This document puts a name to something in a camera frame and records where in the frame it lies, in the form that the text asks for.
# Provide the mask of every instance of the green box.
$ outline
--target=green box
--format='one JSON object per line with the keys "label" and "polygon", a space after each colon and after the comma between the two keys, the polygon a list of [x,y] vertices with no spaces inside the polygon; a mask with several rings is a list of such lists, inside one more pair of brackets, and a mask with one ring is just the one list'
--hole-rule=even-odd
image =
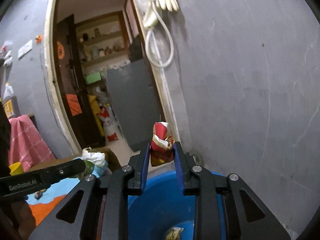
{"label": "green box", "polygon": [[95,83],[100,80],[101,80],[100,72],[90,74],[90,75],[86,76],[86,78],[85,78],[85,82],[87,83],[87,85]]}

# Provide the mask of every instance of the light switch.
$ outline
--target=light switch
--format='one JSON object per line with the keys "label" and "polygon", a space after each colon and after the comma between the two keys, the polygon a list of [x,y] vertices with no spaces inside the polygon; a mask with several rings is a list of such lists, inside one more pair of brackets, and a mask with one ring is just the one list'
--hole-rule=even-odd
{"label": "light switch", "polygon": [[18,50],[18,59],[23,57],[26,53],[28,53],[32,49],[32,40],[28,41],[25,45],[23,45]]}

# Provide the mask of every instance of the dark brown door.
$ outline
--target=dark brown door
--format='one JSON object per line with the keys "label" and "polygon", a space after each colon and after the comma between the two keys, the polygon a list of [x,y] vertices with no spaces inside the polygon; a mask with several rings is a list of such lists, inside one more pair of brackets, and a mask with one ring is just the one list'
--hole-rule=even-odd
{"label": "dark brown door", "polygon": [[[57,44],[54,46],[57,81],[72,129],[82,148],[102,147],[105,142],[93,116],[82,73],[74,15],[65,18],[55,26],[53,40]],[[72,96],[79,102],[81,110],[76,111],[79,114],[70,109],[67,98],[70,99]]]}

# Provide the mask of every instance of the yellow cup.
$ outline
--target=yellow cup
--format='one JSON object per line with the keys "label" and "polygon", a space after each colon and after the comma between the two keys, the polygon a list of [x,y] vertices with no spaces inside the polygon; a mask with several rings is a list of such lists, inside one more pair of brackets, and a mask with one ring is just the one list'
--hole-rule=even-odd
{"label": "yellow cup", "polygon": [[10,168],[10,174],[13,175],[18,175],[18,174],[22,174],[23,173],[23,169],[21,166],[21,163],[14,163],[12,165],[9,166]]}

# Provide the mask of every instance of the triangular cutout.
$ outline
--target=triangular cutout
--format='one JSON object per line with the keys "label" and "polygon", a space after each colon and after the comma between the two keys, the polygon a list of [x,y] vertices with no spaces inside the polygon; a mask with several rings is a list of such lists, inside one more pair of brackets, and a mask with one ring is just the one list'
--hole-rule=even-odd
{"label": "triangular cutout", "polygon": [[70,224],[74,223],[82,200],[83,190],[77,191],[71,199],[59,210],[56,218]]}
{"label": "triangular cutout", "polygon": [[240,196],[244,207],[245,216],[249,223],[263,219],[265,214],[244,190],[240,190]]}

